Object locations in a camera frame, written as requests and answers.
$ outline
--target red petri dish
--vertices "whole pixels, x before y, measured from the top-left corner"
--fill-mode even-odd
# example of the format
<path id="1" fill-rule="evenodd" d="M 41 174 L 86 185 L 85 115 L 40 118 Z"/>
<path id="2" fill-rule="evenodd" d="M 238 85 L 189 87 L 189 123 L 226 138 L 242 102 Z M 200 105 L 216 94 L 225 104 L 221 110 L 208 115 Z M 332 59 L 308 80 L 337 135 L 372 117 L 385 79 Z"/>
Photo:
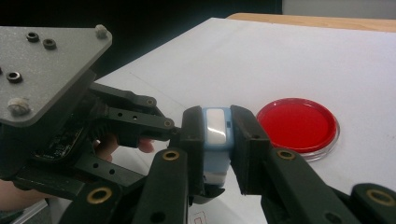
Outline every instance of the red petri dish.
<path id="1" fill-rule="evenodd" d="M 274 147 L 292 149 L 309 161 L 328 154 L 339 135 L 337 120 L 326 107 L 301 98 L 273 101 L 257 120 Z"/>

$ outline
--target metal plate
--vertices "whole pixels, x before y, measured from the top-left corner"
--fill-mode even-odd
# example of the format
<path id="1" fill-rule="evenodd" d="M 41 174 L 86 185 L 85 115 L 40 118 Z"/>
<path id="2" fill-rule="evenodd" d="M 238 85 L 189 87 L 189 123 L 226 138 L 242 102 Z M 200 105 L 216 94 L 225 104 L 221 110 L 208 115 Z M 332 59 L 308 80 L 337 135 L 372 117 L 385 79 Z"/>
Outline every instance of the metal plate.
<path id="1" fill-rule="evenodd" d="M 38 34 L 38 42 L 26 35 Z M 56 49 L 45 49 L 52 39 Z M 111 33 L 98 38 L 94 28 L 0 27 L 0 122 L 18 127 L 32 125 L 110 47 Z M 11 83 L 7 75 L 17 72 L 22 82 Z M 16 116 L 8 110 L 11 99 L 29 105 L 27 114 Z"/>

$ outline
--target drawn square on paper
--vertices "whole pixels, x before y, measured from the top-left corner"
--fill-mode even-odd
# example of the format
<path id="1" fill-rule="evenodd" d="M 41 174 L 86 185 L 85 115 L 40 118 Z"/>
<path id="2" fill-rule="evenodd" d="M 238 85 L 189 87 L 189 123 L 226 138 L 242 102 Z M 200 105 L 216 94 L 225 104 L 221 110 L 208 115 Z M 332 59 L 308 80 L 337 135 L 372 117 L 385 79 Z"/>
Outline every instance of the drawn square on paper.
<path id="1" fill-rule="evenodd" d="M 207 224 L 204 212 L 190 215 L 190 224 Z"/>

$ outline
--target white table surface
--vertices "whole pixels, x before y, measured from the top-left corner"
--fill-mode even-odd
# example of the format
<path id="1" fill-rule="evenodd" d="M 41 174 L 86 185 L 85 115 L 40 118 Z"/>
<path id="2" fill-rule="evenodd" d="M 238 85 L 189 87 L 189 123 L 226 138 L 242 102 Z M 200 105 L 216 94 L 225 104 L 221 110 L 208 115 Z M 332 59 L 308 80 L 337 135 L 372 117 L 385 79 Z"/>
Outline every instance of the white table surface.
<path id="1" fill-rule="evenodd" d="M 334 151 L 310 163 L 323 180 L 345 193 L 366 182 L 396 190 L 395 33 L 211 19 L 97 82 L 155 97 L 177 126 L 195 105 L 256 114 L 281 98 L 316 101 L 341 126 Z M 126 147 L 114 155 L 142 174 L 152 158 Z M 232 169 L 225 188 L 194 205 L 189 222 L 264 222 L 260 197 L 240 195 Z"/>

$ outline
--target light blue object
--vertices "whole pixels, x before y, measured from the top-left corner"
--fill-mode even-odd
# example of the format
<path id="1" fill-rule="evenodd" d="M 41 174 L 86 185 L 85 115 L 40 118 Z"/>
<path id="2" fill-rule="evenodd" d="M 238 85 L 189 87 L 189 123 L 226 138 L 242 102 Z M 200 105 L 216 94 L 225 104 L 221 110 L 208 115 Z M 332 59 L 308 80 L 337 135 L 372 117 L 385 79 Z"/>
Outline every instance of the light blue object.
<path id="1" fill-rule="evenodd" d="M 233 123 L 230 108 L 203 108 L 204 179 L 206 184 L 223 186 L 233 150 Z"/>

